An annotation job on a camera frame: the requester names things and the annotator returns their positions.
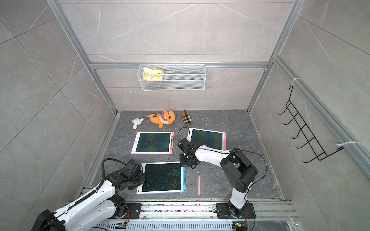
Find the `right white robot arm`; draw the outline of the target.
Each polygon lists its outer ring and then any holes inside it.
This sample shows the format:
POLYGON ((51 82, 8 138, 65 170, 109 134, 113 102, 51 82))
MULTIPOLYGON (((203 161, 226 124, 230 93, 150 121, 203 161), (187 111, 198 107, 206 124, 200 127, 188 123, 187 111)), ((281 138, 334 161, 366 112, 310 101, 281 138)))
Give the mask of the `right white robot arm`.
POLYGON ((247 195, 253 185, 257 168, 238 148, 232 150, 217 150, 206 145, 192 144, 188 139, 182 139, 177 145, 183 152, 179 161, 183 167, 195 169, 201 162, 207 162, 220 167, 230 185, 232 186, 231 198, 226 211, 220 210, 227 216, 240 218, 245 215, 247 195))

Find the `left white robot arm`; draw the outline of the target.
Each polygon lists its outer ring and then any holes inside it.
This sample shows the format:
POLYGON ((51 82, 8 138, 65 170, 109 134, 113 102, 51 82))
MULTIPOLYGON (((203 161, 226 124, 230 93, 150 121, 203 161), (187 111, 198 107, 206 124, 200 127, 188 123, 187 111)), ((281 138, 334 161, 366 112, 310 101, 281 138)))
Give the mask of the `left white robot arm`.
POLYGON ((141 164, 106 158, 101 163, 100 183, 89 192, 54 212, 40 213, 33 231, 87 231, 111 217, 129 217, 130 212, 119 192, 133 190, 145 181, 141 164))

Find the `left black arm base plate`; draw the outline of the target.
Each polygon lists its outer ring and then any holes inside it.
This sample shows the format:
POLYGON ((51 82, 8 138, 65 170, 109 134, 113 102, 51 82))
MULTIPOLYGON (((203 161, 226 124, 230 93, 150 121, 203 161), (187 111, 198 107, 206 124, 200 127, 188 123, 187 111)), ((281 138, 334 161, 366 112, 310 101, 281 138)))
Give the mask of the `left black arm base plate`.
POLYGON ((117 219, 138 219, 140 217, 141 207, 141 203, 124 204, 117 208, 113 217, 117 219))

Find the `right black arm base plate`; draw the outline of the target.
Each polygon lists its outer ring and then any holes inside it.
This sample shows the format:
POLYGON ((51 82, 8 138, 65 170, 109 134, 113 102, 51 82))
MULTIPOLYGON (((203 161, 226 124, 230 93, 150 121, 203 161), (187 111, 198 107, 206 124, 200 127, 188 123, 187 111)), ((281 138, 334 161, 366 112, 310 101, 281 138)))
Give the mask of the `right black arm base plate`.
POLYGON ((246 203, 242 209, 237 209, 231 203, 217 203, 213 213, 217 214, 217 218, 256 218, 254 206, 251 203, 246 203))

